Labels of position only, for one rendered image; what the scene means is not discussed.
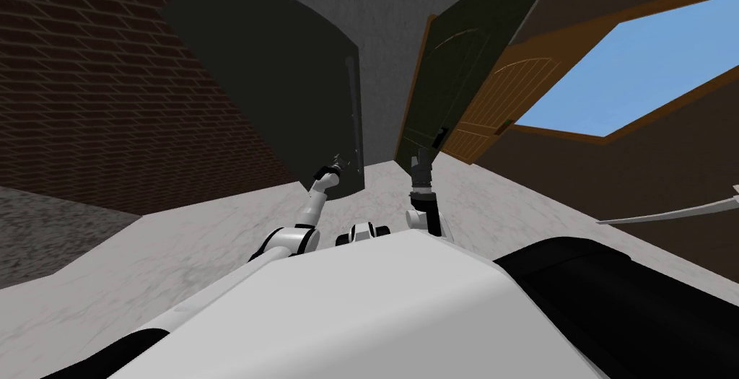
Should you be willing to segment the dark grey tall appliance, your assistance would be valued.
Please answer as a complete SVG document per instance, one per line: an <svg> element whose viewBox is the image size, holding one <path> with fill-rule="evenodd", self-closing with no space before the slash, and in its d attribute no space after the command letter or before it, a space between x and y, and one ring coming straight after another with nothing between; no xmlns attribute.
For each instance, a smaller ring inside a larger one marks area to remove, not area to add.
<svg viewBox="0 0 739 379"><path fill-rule="evenodd" d="M365 188L359 49L298 0L168 0L160 14L304 188L346 163L329 199Z"/></svg>

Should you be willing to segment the dark green door leaf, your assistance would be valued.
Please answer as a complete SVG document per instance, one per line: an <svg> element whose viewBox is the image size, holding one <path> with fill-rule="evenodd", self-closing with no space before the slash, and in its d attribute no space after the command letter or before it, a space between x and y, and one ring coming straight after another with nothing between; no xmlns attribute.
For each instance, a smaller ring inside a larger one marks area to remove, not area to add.
<svg viewBox="0 0 739 379"><path fill-rule="evenodd" d="M404 171L420 148L440 152L537 1L459 0L432 20L395 156ZM441 127L449 131L435 150Z"/></svg>

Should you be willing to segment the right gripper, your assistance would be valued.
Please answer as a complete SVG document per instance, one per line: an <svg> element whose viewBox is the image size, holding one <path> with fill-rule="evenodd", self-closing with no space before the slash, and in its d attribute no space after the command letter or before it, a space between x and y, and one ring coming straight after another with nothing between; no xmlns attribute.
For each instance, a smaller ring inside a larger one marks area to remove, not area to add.
<svg viewBox="0 0 739 379"><path fill-rule="evenodd" d="M432 159L426 148L419 149L419 161L417 157L411 158L411 187L413 192L432 192Z"/></svg>

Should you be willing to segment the white curved bar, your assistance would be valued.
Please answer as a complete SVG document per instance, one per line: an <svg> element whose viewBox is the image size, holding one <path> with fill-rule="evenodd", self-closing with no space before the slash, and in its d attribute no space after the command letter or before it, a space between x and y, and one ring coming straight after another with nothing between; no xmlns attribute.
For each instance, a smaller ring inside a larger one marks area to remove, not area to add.
<svg viewBox="0 0 739 379"><path fill-rule="evenodd" d="M675 210L660 214L642 215L641 217L631 217L626 219L611 219L597 221L598 225L619 225L638 222L664 221L672 219L680 219L684 217L695 217L695 215L714 214L718 212L726 212L732 209L739 209L739 185L733 187L737 194L733 197L710 204L690 207L687 209Z"/></svg>

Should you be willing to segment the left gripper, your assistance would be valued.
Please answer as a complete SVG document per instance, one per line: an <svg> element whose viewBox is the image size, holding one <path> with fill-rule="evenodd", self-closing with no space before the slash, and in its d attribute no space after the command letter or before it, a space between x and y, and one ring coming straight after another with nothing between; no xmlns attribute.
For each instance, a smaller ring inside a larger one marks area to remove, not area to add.
<svg viewBox="0 0 739 379"><path fill-rule="evenodd" d="M334 157L333 163L329 166L324 166L320 169L320 179L335 178L339 179L341 173L345 171L349 166L350 162L343 160L341 157Z"/></svg>

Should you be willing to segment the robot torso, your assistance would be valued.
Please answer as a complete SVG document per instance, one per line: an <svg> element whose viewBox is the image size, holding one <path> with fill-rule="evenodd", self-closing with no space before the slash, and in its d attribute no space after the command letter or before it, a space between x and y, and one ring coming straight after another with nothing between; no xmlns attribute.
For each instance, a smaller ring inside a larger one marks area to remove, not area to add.
<svg viewBox="0 0 739 379"><path fill-rule="evenodd" d="M110 379L609 379L500 266L420 230L256 269Z"/></svg>

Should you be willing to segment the brown wooden door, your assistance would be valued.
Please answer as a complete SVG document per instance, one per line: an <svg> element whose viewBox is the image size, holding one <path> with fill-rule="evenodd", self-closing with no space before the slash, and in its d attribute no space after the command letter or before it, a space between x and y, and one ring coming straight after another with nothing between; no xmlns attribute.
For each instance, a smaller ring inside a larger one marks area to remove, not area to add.
<svg viewBox="0 0 739 379"><path fill-rule="evenodd" d="M442 151L464 163L474 163L502 135L494 132L503 121L515 123L533 106L538 88L558 65L552 58L528 58L491 72Z"/></svg>

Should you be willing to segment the window with brown frame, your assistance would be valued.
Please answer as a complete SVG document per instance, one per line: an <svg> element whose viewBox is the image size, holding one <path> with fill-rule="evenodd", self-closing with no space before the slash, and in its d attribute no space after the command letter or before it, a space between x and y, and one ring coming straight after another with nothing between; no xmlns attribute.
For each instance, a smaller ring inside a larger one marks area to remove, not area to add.
<svg viewBox="0 0 739 379"><path fill-rule="evenodd" d="M655 0L551 33L593 39L507 132L607 144L739 82L739 0Z"/></svg>

